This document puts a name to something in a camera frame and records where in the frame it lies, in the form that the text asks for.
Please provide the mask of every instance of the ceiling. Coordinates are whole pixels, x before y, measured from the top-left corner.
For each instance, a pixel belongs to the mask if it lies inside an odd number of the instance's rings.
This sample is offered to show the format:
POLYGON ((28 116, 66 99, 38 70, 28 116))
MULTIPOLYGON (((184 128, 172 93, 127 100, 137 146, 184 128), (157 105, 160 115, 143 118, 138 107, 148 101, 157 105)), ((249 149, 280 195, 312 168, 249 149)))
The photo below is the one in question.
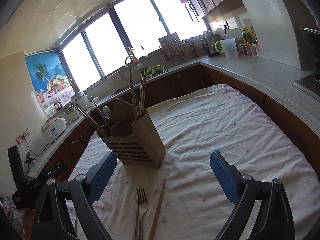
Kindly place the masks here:
POLYGON ((97 11, 115 0, 24 0, 0 32, 0 58, 23 50, 57 48, 97 11))

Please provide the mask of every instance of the black cable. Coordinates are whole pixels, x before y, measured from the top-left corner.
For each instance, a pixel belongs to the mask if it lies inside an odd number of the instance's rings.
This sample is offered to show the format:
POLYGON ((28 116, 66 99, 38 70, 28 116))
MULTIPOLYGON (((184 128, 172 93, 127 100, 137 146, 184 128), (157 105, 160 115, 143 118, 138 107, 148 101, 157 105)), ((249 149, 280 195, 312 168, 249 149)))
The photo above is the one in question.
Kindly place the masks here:
POLYGON ((26 137, 23 136, 22 138, 26 141, 27 146, 28 146, 28 149, 29 149, 34 155, 36 155, 36 156, 40 156, 40 155, 45 151, 45 149, 47 148, 47 146, 50 144, 50 143, 47 143, 47 145, 45 146, 44 150, 43 150, 40 154, 35 154, 35 153, 30 149, 26 137))
POLYGON ((227 29, 224 29, 224 36, 222 39, 224 39, 224 37, 226 36, 226 33, 227 33, 227 29))

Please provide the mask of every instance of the poster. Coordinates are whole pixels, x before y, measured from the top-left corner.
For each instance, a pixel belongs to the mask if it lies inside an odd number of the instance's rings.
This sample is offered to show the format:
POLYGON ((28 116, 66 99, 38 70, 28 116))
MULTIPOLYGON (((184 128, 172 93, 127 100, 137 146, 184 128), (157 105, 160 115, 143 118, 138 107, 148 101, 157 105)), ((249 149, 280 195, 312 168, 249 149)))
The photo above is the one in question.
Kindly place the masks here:
POLYGON ((44 109, 56 102, 66 103, 71 99, 74 91, 56 51, 27 56, 25 60, 33 87, 44 109))

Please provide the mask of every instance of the fork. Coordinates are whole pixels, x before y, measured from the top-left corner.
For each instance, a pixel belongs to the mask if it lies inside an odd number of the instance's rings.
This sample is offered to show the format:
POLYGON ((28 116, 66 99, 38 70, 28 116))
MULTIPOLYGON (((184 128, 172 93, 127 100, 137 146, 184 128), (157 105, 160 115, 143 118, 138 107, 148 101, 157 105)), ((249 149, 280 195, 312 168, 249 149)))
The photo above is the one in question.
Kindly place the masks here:
POLYGON ((148 210, 148 201, 147 201, 147 197, 146 197, 146 193, 144 191, 144 188, 139 186, 139 189, 137 189, 137 193, 138 193, 138 201, 139 201, 139 234, 138 234, 138 238, 139 240, 143 240, 143 229, 142 229, 142 220, 143 220, 143 216, 146 213, 146 211, 148 210))

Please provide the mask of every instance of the electric outlet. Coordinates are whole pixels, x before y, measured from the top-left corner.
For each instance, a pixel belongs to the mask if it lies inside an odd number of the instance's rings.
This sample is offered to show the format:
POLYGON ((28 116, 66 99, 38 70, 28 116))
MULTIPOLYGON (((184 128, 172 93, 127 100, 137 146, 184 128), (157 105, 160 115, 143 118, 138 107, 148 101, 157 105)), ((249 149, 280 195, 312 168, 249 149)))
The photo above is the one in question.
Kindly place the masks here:
POLYGON ((228 22, 225 21, 225 22, 221 23, 221 28, 222 28, 222 30, 228 29, 229 28, 228 22))
POLYGON ((21 144, 21 143, 23 142, 23 140, 24 140, 22 136, 24 135, 24 137, 26 138, 30 133, 31 133, 31 131, 30 131, 29 128, 25 129, 25 130, 22 132, 22 134, 20 134, 20 135, 16 138, 17 143, 18 143, 18 144, 21 144))

